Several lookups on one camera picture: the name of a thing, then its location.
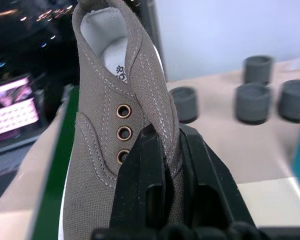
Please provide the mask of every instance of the beige table surface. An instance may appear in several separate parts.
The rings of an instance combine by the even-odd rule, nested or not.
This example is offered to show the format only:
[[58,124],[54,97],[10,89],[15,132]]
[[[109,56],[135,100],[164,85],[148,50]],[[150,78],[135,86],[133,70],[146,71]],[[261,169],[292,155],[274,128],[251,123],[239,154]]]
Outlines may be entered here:
[[[300,187],[289,168],[300,125],[280,119],[275,107],[280,84],[300,79],[300,71],[284,71],[286,64],[275,67],[270,84],[274,93],[271,116],[258,126],[233,117],[233,94],[242,82],[241,71],[168,83],[169,89],[196,89],[200,115],[189,125],[230,169],[259,227],[300,226]],[[33,145],[0,199],[0,240],[29,238],[55,146],[51,139],[59,133],[61,115]]]

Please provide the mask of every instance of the green strip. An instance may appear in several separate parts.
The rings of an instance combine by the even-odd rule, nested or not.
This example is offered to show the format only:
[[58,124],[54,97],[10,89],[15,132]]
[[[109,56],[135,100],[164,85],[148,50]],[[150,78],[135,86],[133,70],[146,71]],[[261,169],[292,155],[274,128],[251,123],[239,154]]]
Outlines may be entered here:
[[62,194],[70,161],[78,111],[79,88],[70,92],[69,102],[56,144],[48,180],[39,208],[32,240],[57,240]]

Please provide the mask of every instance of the gray rubber cap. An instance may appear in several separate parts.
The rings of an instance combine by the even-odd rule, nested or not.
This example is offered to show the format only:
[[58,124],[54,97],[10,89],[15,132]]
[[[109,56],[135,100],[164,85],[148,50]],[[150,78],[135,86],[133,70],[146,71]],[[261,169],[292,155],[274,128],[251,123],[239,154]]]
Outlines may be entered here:
[[270,56],[251,56],[244,61],[244,83],[268,84],[273,59]]
[[189,124],[198,117],[196,92],[191,87],[177,87],[170,91],[180,123]]
[[286,81],[282,85],[278,113],[286,120],[300,122],[300,80]]
[[236,88],[234,111],[246,124],[263,124],[269,115],[271,91],[260,83],[246,83]]

